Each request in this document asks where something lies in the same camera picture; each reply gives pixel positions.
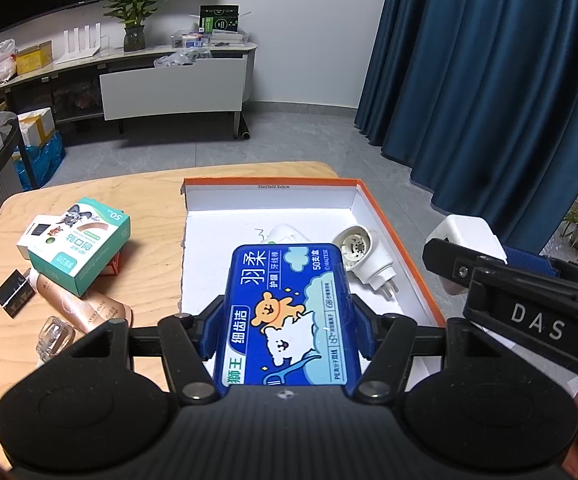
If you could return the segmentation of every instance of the brown cartoon bear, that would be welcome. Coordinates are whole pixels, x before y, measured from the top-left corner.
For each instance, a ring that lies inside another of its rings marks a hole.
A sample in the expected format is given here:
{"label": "brown cartoon bear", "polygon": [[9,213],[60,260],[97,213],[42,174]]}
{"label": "brown cartoon bear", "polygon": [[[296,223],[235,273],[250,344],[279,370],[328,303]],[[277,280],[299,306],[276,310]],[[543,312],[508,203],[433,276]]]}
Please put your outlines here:
{"label": "brown cartoon bear", "polygon": [[298,319],[298,314],[304,312],[304,305],[290,305],[293,298],[276,300],[270,292],[262,294],[262,301],[256,305],[256,316],[251,320],[251,325],[258,326],[266,323],[260,330],[264,333],[267,327],[282,328],[284,320],[288,317]]}

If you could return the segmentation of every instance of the white cartoon dog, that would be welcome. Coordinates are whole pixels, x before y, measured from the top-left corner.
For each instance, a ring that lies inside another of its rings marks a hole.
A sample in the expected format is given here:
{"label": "white cartoon dog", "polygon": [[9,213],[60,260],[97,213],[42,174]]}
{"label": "white cartoon dog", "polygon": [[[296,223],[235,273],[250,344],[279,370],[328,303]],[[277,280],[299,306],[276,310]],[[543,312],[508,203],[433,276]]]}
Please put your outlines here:
{"label": "white cartoon dog", "polygon": [[285,318],[281,328],[266,327],[266,347],[274,358],[274,365],[282,366],[285,359],[291,359],[290,364],[293,365],[314,349],[313,316],[313,312],[306,312],[299,315],[297,320]]}

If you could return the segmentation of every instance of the white router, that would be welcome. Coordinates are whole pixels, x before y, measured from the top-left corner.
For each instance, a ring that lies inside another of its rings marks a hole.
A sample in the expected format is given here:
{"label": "white router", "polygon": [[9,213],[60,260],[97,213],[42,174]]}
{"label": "white router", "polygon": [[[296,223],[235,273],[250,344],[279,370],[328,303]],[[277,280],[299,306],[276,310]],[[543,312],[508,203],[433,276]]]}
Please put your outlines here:
{"label": "white router", "polygon": [[92,57],[100,50],[100,24],[96,23],[96,37],[94,39],[94,46],[91,46],[91,36],[89,33],[89,26],[85,25],[85,47],[80,50],[80,30],[73,29],[75,50],[69,51],[69,31],[64,31],[64,56],[59,60],[54,61],[54,64],[66,63],[67,61],[75,61],[77,59],[84,59],[85,57]]}

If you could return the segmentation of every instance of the ribbed black surface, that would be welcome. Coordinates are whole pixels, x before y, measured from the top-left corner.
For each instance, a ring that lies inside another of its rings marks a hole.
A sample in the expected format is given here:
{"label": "ribbed black surface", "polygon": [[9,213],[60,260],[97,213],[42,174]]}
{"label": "ribbed black surface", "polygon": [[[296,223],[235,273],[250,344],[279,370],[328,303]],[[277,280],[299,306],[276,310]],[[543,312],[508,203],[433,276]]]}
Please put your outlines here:
{"label": "ribbed black surface", "polygon": [[[15,473],[20,479],[59,478]],[[490,477],[568,478],[555,466]],[[336,386],[232,386],[219,402],[181,410],[162,440],[131,463],[69,478],[471,480],[488,475],[437,462],[405,436],[389,410],[358,404]]]}

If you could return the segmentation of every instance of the white wall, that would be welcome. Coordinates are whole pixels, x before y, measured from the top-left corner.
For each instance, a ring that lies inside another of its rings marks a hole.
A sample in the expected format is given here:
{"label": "white wall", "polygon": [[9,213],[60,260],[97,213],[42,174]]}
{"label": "white wall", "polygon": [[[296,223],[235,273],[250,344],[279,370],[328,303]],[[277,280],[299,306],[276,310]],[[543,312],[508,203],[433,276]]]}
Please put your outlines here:
{"label": "white wall", "polygon": [[[168,43],[189,28],[201,4],[239,4],[241,20],[259,45],[254,99],[357,107],[384,0],[163,0],[147,18],[147,43]],[[63,10],[19,25],[0,41],[14,38],[18,48],[52,40],[54,56],[64,52],[62,31],[102,23],[102,46],[122,46],[124,31],[102,17],[103,3]]]}

